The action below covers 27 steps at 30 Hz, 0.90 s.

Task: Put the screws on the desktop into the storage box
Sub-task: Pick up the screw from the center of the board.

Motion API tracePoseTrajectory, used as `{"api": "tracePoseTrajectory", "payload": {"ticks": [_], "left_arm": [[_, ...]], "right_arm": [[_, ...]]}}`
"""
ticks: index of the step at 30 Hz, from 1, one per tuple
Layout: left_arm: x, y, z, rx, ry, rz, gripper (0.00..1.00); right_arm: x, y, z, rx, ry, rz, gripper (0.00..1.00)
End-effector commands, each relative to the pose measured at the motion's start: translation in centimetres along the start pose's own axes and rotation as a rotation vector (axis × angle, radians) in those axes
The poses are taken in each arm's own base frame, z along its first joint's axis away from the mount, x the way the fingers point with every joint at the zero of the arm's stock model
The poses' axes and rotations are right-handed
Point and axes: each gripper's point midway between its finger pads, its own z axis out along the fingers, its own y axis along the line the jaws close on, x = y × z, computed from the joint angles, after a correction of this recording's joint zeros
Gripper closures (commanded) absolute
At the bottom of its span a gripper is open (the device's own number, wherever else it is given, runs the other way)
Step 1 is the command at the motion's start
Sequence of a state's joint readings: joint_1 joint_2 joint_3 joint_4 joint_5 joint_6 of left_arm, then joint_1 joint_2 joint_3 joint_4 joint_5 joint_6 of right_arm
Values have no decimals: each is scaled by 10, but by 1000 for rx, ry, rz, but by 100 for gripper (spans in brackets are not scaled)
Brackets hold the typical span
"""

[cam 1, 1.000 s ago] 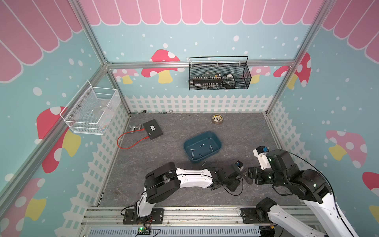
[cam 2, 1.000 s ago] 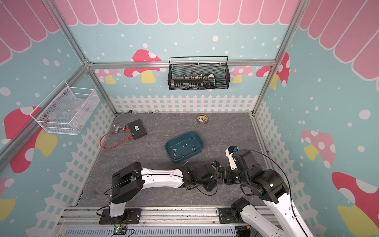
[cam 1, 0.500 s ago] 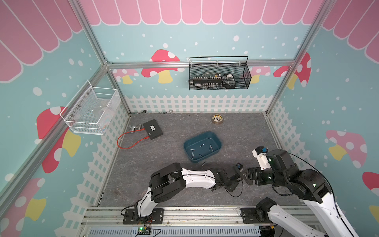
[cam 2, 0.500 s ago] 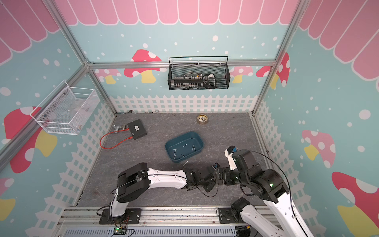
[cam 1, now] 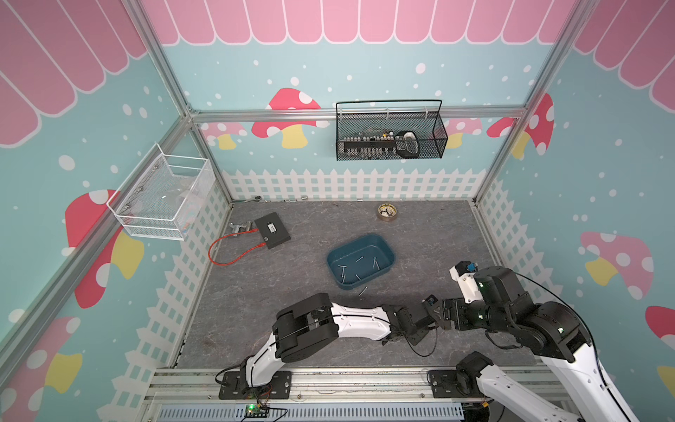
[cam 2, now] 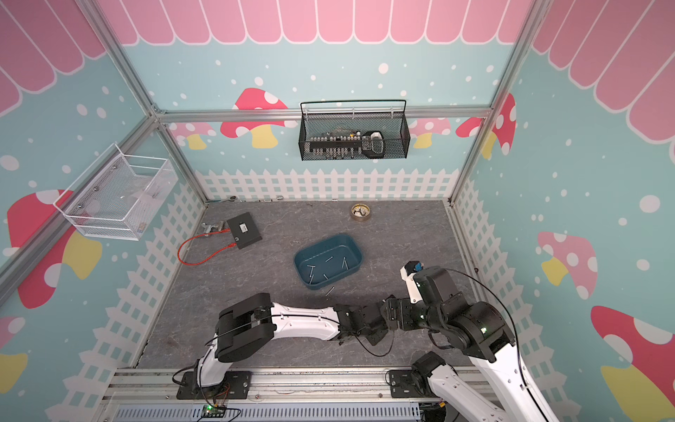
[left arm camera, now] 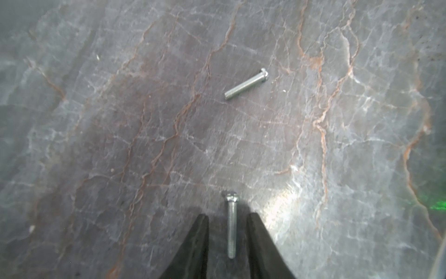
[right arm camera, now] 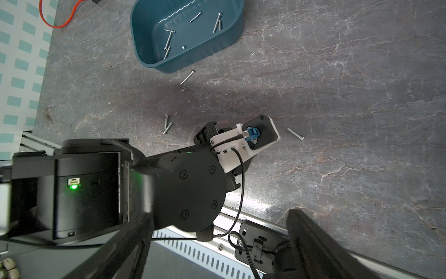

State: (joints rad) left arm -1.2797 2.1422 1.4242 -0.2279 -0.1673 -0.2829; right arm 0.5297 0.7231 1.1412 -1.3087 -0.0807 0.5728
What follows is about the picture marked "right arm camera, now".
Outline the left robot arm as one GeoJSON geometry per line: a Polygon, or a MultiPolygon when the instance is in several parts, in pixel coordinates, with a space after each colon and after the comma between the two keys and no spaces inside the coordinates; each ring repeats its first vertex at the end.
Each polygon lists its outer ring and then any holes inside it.
{"type": "Polygon", "coordinates": [[[203,231],[239,188],[211,148],[215,134],[208,123],[193,146],[149,157],[124,138],[16,153],[1,167],[1,241],[70,249],[147,212],[157,230],[203,231]]]}

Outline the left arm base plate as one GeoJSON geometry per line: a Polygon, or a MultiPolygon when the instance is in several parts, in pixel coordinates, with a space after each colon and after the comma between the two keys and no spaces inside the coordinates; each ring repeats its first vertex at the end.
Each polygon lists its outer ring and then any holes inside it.
{"type": "Polygon", "coordinates": [[[276,251],[289,241],[289,237],[251,221],[241,223],[239,234],[247,244],[256,269],[265,274],[272,273],[276,251]]]}

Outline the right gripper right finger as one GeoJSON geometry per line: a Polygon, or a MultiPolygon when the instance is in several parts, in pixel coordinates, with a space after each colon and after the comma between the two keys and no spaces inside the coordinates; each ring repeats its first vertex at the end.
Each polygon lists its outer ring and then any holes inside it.
{"type": "Polygon", "coordinates": [[[302,279],[377,279],[300,209],[288,212],[286,228],[302,279]]]}

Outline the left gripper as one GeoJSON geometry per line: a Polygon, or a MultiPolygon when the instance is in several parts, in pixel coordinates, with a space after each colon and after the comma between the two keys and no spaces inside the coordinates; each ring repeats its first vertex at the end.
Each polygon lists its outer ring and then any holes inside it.
{"type": "Polygon", "coordinates": [[[199,130],[193,138],[193,150],[201,150],[204,147],[211,147],[211,138],[226,132],[226,128],[218,128],[217,122],[208,122],[199,130]]]}

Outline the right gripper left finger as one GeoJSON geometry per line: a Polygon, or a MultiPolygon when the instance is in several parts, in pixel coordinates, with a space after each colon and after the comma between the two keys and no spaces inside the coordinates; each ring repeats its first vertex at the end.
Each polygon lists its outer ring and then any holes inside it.
{"type": "Polygon", "coordinates": [[[152,242],[153,214],[127,223],[66,279],[140,279],[152,242]]]}

